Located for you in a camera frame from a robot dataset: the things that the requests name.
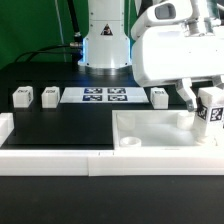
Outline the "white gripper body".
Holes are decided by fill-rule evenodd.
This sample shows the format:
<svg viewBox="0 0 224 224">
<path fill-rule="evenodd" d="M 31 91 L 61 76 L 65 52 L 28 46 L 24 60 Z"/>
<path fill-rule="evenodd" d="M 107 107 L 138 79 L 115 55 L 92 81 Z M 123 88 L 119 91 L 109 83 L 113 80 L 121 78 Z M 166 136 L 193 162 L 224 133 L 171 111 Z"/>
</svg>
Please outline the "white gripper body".
<svg viewBox="0 0 224 224">
<path fill-rule="evenodd" d="M 132 69 L 141 86 L 224 75 L 217 0 L 135 0 Z"/>
</svg>

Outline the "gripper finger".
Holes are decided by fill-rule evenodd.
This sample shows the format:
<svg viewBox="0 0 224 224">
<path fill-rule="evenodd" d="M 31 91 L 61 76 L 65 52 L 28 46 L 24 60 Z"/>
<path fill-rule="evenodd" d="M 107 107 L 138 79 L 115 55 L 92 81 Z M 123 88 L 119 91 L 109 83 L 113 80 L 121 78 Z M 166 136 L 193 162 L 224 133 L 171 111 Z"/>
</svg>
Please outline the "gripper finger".
<svg viewBox="0 0 224 224">
<path fill-rule="evenodd" d="M 193 112 L 197 110 L 196 95 L 191 89 L 192 81 L 190 78 L 183 78 L 176 83 L 176 91 L 185 101 L 187 110 Z"/>
<path fill-rule="evenodd" d="M 215 77 L 215 86 L 224 90 L 224 75 Z"/>
</svg>

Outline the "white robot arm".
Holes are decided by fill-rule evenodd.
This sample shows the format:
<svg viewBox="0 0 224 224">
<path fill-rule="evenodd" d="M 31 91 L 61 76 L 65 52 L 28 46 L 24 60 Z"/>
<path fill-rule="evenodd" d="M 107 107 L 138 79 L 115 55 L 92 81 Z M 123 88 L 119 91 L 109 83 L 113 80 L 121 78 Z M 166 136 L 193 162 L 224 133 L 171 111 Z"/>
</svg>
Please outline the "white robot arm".
<svg viewBox="0 0 224 224">
<path fill-rule="evenodd" d="M 224 27 L 216 0 L 134 0 L 124 33 L 124 0 L 88 0 L 89 32 L 79 66 L 95 74 L 130 67 L 142 86 L 175 85 L 187 109 L 198 109 L 194 82 L 224 89 Z"/>
</svg>

